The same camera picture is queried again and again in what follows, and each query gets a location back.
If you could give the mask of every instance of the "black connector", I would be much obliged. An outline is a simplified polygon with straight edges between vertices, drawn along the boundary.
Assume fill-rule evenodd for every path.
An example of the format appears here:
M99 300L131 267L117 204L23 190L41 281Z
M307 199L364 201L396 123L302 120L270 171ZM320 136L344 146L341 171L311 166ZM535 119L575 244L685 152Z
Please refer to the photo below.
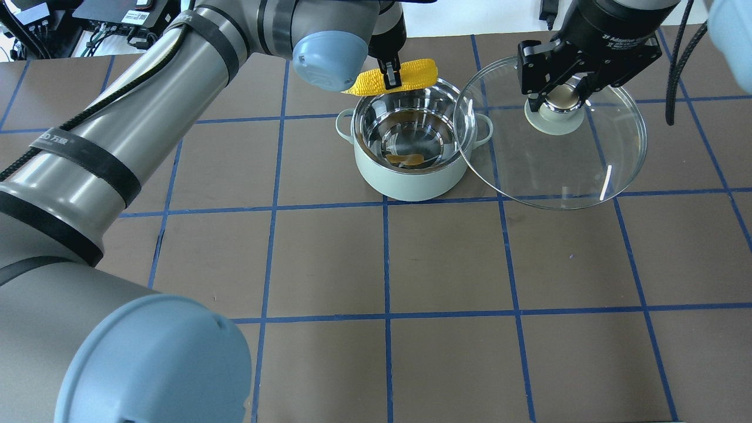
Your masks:
M548 24L548 30L553 29L553 22L559 16L559 0L541 0L541 15L538 17Z

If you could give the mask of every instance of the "white label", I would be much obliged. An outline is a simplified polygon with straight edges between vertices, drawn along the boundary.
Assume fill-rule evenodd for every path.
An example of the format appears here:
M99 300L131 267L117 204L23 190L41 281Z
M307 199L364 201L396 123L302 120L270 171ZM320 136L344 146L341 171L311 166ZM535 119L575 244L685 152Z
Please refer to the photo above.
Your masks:
M144 22L146 22L147 19L149 19L149 12L128 11L126 17L120 22L130 23L132 25L144 25Z

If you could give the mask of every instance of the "transparent pot lid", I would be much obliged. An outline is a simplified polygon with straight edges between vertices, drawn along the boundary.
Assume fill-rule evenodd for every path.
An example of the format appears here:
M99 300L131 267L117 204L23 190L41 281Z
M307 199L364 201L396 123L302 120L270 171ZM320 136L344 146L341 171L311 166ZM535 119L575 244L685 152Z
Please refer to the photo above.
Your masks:
M624 89L608 87L577 107L576 83L561 86L540 112L531 112L515 56L478 72L461 98L495 130L490 142L462 153L472 171L501 194L539 208L588 207L626 189L647 152L637 105ZM456 126L463 116L454 119Z

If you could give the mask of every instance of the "white pot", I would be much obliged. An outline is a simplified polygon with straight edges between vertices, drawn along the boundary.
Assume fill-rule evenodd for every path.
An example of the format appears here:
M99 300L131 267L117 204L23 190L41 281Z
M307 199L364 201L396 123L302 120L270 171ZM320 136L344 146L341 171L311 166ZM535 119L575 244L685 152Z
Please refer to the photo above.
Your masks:
M407 173L400 172L399 168L387 167L365 153L360 143L352 135L355 133L355 119L350 125L350 134L342 132L340 122L344 117L353 116L355 109L350 108L342 111L335 122L337 133L350 142L355 150L355 162L358 170L368 184L376 191L385 196L409 202L425 201L446 193L454 187L468 168L467 162L458 155L452 163L429 173ZM493 123L488 116L484 114L475 114L476 117L483 120L489 128L488 136L472 143L472 148L467 151L469 156L475 148L488 142L493 135Z

